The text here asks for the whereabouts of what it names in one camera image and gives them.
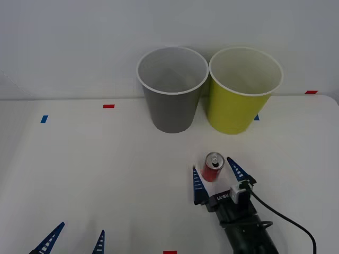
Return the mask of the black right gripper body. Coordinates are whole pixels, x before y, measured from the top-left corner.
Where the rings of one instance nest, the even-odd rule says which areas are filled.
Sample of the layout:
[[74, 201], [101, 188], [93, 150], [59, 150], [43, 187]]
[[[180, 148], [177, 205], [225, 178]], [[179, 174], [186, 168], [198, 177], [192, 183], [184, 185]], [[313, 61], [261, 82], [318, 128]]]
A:
[[220, 225], [258, 223], [259, 217], [250, 197], [250, 193], [245, 191], [239, 195], [236, 204], [231, 198], [231, 192], [227, 190], [209, 197], [207, 209], [216, 213]]

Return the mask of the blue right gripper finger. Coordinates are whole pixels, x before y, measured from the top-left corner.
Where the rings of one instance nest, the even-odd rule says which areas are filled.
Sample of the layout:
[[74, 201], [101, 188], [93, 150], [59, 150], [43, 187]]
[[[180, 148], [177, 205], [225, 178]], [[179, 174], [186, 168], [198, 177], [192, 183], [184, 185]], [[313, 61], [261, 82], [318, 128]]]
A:
[[231, 157], [227, 157], [227, 161], [237, 179], [238, 188], [253, 188], [257, 181], [249, 175], [239, 164], [237, 164]]
[[195, 205], [206, 205], [209, 203], [209, 195], [204, 187], [204, 184], [197, 172], [197, 169], [193, 167], [193, 198]]

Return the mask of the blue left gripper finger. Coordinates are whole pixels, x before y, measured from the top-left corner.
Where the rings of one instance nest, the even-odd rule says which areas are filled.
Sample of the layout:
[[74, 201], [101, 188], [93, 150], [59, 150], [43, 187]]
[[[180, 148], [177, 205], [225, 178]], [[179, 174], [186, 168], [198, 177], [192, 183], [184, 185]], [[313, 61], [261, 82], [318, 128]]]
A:
[[105, 231], [102, 230], [97, 240], [97, 243], [93, 249], [92, 254], [104, 254], [104, 248], [105, 248]]
[[64, 226], [65, 223], [61, 222], [35, 249], [31, 250], [29, 254], [50, 254]]

